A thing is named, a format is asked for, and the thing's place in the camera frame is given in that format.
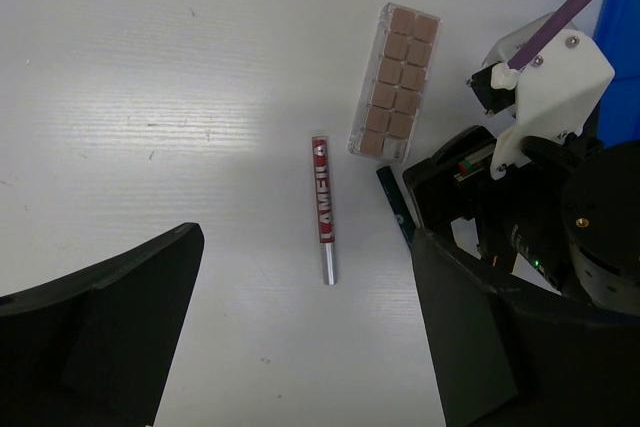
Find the red silver lip gloss tube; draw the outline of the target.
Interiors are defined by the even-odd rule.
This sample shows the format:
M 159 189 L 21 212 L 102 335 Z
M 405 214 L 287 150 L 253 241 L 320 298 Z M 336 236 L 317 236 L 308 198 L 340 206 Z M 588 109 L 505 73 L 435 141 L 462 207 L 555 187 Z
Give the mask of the red silver lip gloss tube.
M 314 199 L 318 226 L 318 240 L 321 247 L 322 274 L 325 285 L 333 286 L 338 281 L 335 254 L 335 226 L 333 219 L 332 185 L 328 138 L 314 136 L 311 139 Z

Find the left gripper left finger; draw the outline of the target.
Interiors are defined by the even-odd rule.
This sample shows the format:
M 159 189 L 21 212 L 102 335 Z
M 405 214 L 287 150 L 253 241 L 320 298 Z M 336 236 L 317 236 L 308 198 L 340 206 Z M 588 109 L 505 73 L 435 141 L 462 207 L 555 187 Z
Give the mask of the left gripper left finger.
M 2 425 L 153 425 L 203 251 L 184 223 L 2 296 Z

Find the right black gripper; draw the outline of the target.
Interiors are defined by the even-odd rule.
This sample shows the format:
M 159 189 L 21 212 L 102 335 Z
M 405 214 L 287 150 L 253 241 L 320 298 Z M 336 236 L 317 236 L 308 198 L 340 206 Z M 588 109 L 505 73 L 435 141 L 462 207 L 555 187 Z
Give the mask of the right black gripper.
M 454 221 L 474 221 L 482 261 L 510 273 L 522 256 L 555 290 L 574 291 L 556 178 L 529 163 L 492 179 L 495 144 L 486 128 L 473 126 L 403 172 L 420 226 L 453 241 Z

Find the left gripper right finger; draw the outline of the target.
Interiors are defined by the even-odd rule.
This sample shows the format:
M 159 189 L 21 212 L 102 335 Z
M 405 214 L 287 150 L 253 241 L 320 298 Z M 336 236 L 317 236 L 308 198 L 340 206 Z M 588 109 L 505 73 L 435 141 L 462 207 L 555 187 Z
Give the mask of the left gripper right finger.
M 548 292 L 426 229 L 412 265 L 450 426 L 635 426 L 639 321 Z

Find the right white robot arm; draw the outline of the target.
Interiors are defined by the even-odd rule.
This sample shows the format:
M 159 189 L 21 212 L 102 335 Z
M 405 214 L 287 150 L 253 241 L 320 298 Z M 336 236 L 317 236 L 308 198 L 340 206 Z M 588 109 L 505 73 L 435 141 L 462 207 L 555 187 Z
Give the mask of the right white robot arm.
M 638 141 L 527 136 L 524 165 L 500 167 L 498 180 L 489 172 L 496 149 L 475 126 L 405 170 L 420 225 L 452 238 L 455 220 L 472 220 L 486 264 L 512 272 L 523 257 L 565 297 L 638 314 Z

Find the clear eyeshadow palette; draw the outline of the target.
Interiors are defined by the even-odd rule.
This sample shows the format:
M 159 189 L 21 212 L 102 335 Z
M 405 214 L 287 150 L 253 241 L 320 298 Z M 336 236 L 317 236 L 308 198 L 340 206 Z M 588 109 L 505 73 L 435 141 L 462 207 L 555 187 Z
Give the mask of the clear eyeshadow palette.
M 353 155 L 402 163 L 429 79 L 441 19 L 396 3 L 380 13 L 348 141 Z

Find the dark blue gold pencil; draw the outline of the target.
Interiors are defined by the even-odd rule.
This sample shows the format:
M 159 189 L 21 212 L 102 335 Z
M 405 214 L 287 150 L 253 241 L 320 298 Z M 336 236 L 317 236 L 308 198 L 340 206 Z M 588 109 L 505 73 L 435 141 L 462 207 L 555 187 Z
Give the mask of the dark blue gold pencil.
M 376 175 L 394 214 L 394 218 L 402 236 L 408 248 L 411 248 L 416 224 L 396 181 L 393 170 L 390 166 L 384 166 L 376 170 Z

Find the blue plastic organizer bin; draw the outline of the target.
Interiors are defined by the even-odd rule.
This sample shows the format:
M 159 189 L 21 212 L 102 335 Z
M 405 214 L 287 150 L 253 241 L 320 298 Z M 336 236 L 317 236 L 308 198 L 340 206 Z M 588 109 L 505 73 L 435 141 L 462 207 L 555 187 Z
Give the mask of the blue plastic organizer bin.
M 594 40 L 615 70 L 601 99 L 598 138 L 607 146 L 639 138 L 639 0 L 604 0 Z

